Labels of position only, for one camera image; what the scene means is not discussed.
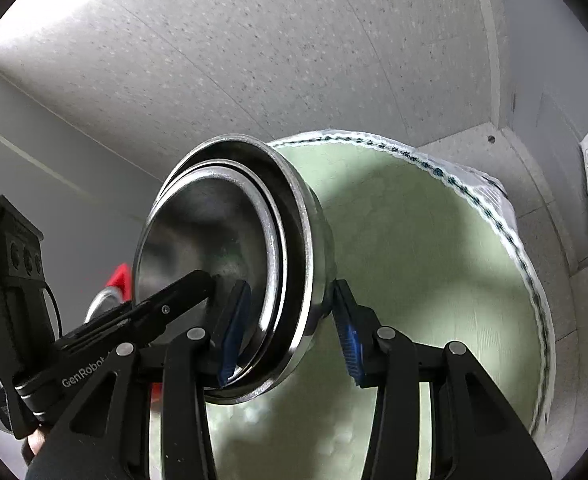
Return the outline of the person's left hand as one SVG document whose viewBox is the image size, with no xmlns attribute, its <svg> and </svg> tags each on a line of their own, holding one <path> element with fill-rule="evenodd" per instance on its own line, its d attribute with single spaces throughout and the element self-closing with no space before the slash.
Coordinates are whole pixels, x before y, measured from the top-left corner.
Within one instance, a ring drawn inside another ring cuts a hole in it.
<svg viewBox="0 0 588 480">
<path fill-rule="evenodd" d="M 21 456 L 24 463 L 29 466 L 32 460 L 38 455 L 45 443 L 48 431 L 43 428 L 37 429 L 33 434 L 22 440 Z"/>
</svg>

